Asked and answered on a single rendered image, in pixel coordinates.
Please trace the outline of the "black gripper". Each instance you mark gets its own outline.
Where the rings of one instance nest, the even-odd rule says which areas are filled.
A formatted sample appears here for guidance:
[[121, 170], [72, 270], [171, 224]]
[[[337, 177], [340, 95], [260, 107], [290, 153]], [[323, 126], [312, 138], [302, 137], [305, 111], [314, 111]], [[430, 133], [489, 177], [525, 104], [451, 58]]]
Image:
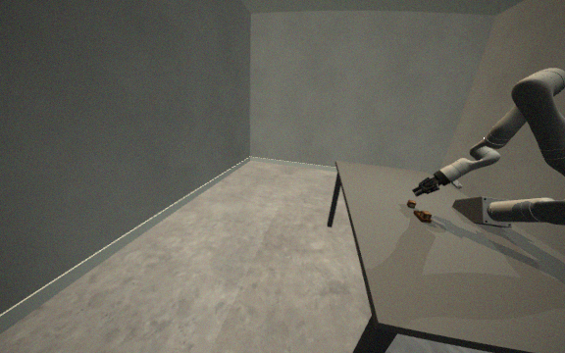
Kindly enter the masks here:
[[[419, 183], [419, 186], [412, 189], [416, 196], [420, 196], [423, 193], [432, 193], [434, 191], [439, 190], [439, 186], [442, 184], [443, 186], [451, 183], [451, 181], [447, 178], [447, 176], [442, 171], [437, 171], [434, 173], [435, 177], [432, 178], [425, 178], [423, 181]], [[426, 189], [425, 189], [426, 188]], [[422, 189], [422, 190], [420, 190]], [[419, 191], [418, 191], [419, 190]], [[417, 192], [416, 192], [417, 191]]]

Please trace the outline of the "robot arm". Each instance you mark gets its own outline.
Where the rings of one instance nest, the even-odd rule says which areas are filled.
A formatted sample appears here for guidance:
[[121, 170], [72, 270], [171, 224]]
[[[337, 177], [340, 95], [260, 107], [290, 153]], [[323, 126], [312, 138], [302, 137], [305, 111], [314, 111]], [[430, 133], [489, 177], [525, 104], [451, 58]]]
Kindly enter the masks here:
[[[553, 97], [564, 88], [565, 72], [556, 68], [539, 71], [517, 82], [511, 92], [516, 105], [482, 141], [470, 149], [470, 155], [477, 161], [461, 158], [440, 171], [456, 188], [462, 188], [457, 179], [470, 171], [496, 163], [500, 154], [493, 149], [505, 146], [528, 122], [544, 160], [565, 176], [565, 118], [560, 114]], [[555, 201], [551, 198], [535, 198], [492, 202], [488, 205], [488, 215], [496, 222], [565, 226], [565, 199]]]

